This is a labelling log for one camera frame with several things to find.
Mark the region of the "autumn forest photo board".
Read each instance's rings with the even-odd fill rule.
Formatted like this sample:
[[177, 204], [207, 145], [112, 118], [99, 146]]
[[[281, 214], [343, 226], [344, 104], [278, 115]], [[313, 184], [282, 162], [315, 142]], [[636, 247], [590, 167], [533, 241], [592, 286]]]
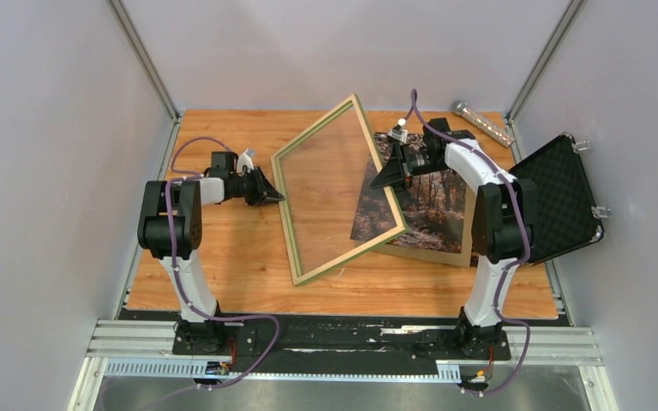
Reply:
[[[362, 182], [350, 239], [360, 245], [392, 225], [387, 198], [370, 182], [377, 175], [372, 160]], [[465, 181], [450, 170], [414, 176], [408, 191], [397, 192], [399, 209], [408, 226], [405, 234], [375, 248], [378, 253], [462, 267], [477, 265], [470, 223], [475, 195]]]

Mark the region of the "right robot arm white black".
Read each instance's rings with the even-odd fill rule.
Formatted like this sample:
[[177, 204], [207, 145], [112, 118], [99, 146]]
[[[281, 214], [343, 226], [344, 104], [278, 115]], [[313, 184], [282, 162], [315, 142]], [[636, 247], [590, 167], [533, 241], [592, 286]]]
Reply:
[[531, 255], [536, 185], [497, 165], [472, 133], [451, 131], [444, 117], [424, 123], [420, 150], [407, 143], [405, 123], [401, 118], [388, 131], [390, 154], [370, 186], [406, 190], [415, 176], [452, 170], [472, 189], [476, 205], [471, 236], [479, 259], [449, 345], [466, 358], [484, 357], [501, 341], [507, 283]]

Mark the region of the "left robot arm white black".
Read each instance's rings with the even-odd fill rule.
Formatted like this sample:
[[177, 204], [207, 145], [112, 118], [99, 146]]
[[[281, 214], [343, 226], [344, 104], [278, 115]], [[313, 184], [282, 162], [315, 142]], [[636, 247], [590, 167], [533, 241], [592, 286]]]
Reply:
[[180, 302], [176, 353], [189, 349], [221, 352], [228, 331], [219, 320], [219, 304], [200, 262], [202, 208], [243, 199], [249, 206], [277, 204], [284, 196], [254, 165], [252, 148], [237, 154], [213, 152], [204, 173], [145, 185], [137, 227], [141, 248], [150, 252], [170, 276]]

